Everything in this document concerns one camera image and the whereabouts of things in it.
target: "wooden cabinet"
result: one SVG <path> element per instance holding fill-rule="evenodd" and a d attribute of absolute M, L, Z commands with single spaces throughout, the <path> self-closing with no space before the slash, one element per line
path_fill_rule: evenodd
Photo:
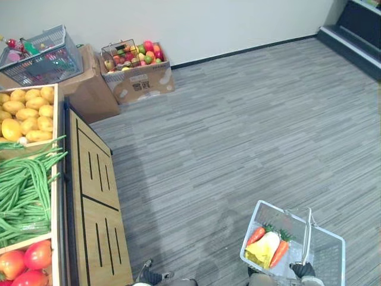
<path fill-rule="evenodd" d="M 71 277 L 71 284 L 132 284 L 111 151 L 75 112 L 67 110 L 66 114 L 70 121 L 73 189 L 73 213 L 67 215 L 74 222 L 76 247 L 70 263 L 73 257 L 77 262 L 77 277 Z"/>

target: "wooden produce display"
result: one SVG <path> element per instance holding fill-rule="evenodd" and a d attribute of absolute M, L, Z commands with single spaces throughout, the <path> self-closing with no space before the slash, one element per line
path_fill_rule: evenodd
<path fill-rule="evenodd" d="M 76 248 L 70 261 L 76 259 L 78 270 L 71 284 L 132 284 L 111 150 L 75 112 L 67 112 L 75 228 L 75 243 L 68 247 Z"/>
<path fill-rule="evenodd" d="M 45 147 L 48 147 L 48 145 L 51 145 L 53 147 L 57 146 L 56 142 L 52 142 L 53 139 L 57 138 L 58 135 L 58 122 L 61 120 L 61 115 L 58 112 L 58 106 L 62 102 L 63 96 L 62 93 L 58 90 L 58 85 L 45 85 L 48 87 L 52 87 L 54 89 L 54 99 L 53 99 L 53 129 L 52 129 L 52 139 L 41 141 L 41 142 L 31 142 L 25 145 L 24 149 L 19 150 L 0 150 L 0 161 L 4 159 L 19 157 L 19 156 L 27 156 L 28 154 L 34 153 L 36 151 L 39 151 Z M 19 88 L 23 91 L 28 91 L 30 89 L 41 89 L 44 86 L 31 86 L 28 88 Z M 16 89 L 8 89 L 5 91 L 1 91 L 2 94 L 11 94 L 12 91 Z M 58 173 L 57 165 L 53 165 L 51 169 L 51 176 L 54 177 Z M 58 254 L 58 180 L 60 180 L 60 177 L 58 179 L 51 182 L 51 231 L 40 235 L 38 237 L 34 237 L 29 240 L 25 240 L 13 245 L 9 245 L 3 248 L 0 248 L 0 255 L 4 254 L 11 250 L 26 250 L 28 246 L 32 245 L 33 243 L 43 241 L 43 240 L 51 240 L 52 245 L 52 266 L 50 266 L 48 269 L 45 269 L 47 273 L 49 273 L 49 284 L 48 285 L 55 285 L 60 286 L 60 272 L 59 272 L 59 254 Z"/>

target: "baseboard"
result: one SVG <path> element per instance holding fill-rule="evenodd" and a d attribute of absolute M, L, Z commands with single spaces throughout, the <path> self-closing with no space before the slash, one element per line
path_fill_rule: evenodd
<path fill-rule="evenodd" d="M 291 43 L 291 42 L 306 40 L 306 39 L 310 39 L 310 38 L 314 38 L 314 37 L 316 37 L 316 34 L 309 35 L 309 36 L 304 36 L 304 37 L 300 37 L 300 38 L 289 39 L 289 40 L 280 41 L 280 42 L 275 42 L 275 43 L 267 43 L 267 44 L 261 45 L 261 46 L 253 46 L 252 48 L 242 49 L 242 50 L 235 51 L 235 52 L 227 52 L 226 54 L 215 55 L 213 57 L 203 58 L 201 60 L 189 61 L 189 62 L 183 63 L 183 64 L 175 64 L 174 66 L 171 66 L 171 68 L 173 70 L 180 69 L 182 67 L 189 67 L 189 66 L 192 66 L 194 64 L 206 63 L 207 61 L 213 61 L 213 60 L 217 60 L 219 58 L 226 58 L 226 57 L 230 57 L 232 55 L 243 54 L 245 52 L 256 51 L 258 49 L 264 49 L 264 48 L 268 48 L 270 46 L 283 45 L 284 43 Z"/>

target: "yellow potato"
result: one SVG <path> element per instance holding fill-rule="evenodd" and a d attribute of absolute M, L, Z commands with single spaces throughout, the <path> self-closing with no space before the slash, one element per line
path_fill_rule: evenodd
<path fill-rule="evenodd" d="M 54 103 L 54 88 L 51 86 L 44 86 L 40 92 L 41 96 L 49 101 L 50 104 Z"/>
<path fill-rule="evenodd" d="M 50 117 L 40 116 L 37 119 L 38 129 L 41 131 L 53 131 L 53 120 Z"/>
<path fill-rule="evenodd" d="M 41 97 L 41 93 L 38 89 L 29 89 L 25 94 L 25 100 L 30 101 L 32 98 Z"/>
<path fill-rule="evenodd" d="M 0 94 L 0 105 L 11 100 L 11 97 L 8 94 Z"/>
<path fill-rule="evenodd" d="M 26 139 L 29 142 L 39 142 L 44 140 L 50 140 L 53 138 L 52 132 L 31 130 L 27 133 Z"/>
<path fill-rule="evenodd" d="M 22 89 L 16 89 L 15 91 L 12 91 L 11 100 L 25 103 L 25 91 Z"/>
<path fill-rule="evenodd" d="M 29 117 L 21 124 L 21 132 L 26 135 L 31 130 L 38 130 L 37 119 L 34 117 Z"/>
<path fill-rule="evenodd" d="M 16 113 L 16 118 L 20 121 L 24 121 L 29 117 L 34 117 L 37 119 L 38 118 L 37 110 L 31 109 L 31 108 L 23 108 Z"/>
<path fill-rule="evenodd" d="M 17 142 L 23 135 L 21 133 L 21 126 L 17 120 L 4 119 L 1 124 L 1 132 L 5 139 Z"/>
<path fill-rule="evenodd" d="M 0 123 L 7 118 L 12 118 L 12 115 L 9 112 L 0 110 Z"/>
<path fill-rule="evenodd" d="M 40 107 L 45 104 L 49 104 L 49 102 L 46 99 L 42 97 L 36 97 L 36 98 L 32 98 L 31 100 L 28 100 L 25 106 L 27 108 L 32 108 L 38 111 Z"/>
<path fill-rule="evenodd" d="M 40 114 L 40 116 L 53 118 L 53 106 L 49 104 L 41 106 L 38 114 Z"/>
<path fill-rule="evenodd" d="M 2 105 L 2 108 L 12 115 L 16 115 L 20 109 L 25 108 L 25 105 L 19 101 L 7 101 Z"/>

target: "hand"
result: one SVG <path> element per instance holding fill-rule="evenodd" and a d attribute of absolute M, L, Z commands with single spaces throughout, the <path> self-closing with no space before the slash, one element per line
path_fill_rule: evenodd
<path fill-rule="evenodd" d="M 305 265 L 300 263 L 290 264 L 290 268 L 293 270 L 295 275 L 299 278 L 303 276 L 315 276 L 315 270 L 312 267 L 310 262 L 307 262 Z"/>

